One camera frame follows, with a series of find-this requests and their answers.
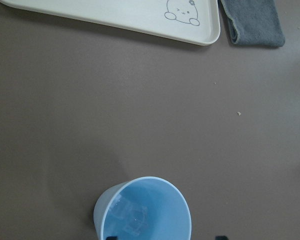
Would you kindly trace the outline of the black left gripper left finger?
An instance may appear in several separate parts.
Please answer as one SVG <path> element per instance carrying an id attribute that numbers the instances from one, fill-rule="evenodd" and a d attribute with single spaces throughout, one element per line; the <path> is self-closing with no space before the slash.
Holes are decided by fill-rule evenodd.
<path id="1" fill-rule="evenodd" d="M 117 240 L 117 236 L 108 236 L 106 240 Z"/>

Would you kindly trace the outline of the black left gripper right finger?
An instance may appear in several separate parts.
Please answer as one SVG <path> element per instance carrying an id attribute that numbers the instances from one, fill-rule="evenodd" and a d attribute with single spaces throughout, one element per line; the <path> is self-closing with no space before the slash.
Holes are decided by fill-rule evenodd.
<path id="1" fill-rule="evenodd" d="M 215 240 L 226 240 L 226 236 L 225 235 L 218 235 L 215 237 Z"/>

